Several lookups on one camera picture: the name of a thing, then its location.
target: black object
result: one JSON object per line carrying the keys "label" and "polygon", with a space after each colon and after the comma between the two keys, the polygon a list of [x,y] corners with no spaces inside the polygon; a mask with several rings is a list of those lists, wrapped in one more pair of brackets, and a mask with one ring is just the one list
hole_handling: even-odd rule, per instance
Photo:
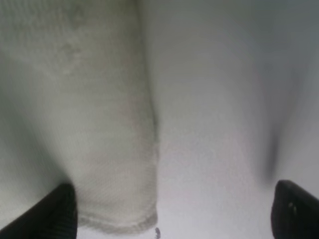
{"label": "black object", "polygon": [[318,199],[291,181],[279,181],[271,224],[275,239],[319,239]]}
{"label": "black object", "polygon": [[72,185],[62,184],[0,231],[0,239],[75,239],[77,209]]}

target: black plastic piece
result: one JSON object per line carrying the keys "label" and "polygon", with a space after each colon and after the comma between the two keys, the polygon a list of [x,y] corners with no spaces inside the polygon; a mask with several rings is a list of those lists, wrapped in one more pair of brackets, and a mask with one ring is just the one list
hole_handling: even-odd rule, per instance
{"label": "black plastic piece", "polygon": [[62,184],[0,231],[0,239],[75,239],[77,209],[72,185]]}
{"label": "black plastic piece", "polygon": [[275,239],[319,239],[318,199],[291,181],[279,181],[271,224]]}

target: white cloth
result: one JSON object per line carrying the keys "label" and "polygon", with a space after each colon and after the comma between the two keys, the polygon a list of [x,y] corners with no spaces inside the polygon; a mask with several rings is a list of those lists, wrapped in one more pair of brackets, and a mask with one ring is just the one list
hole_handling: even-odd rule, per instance
{"label": "white cloth", "polygon": [[68,180],[81,225],[153,226],[157,159],[135,1],[1,1],[0,50],[0,228]]}

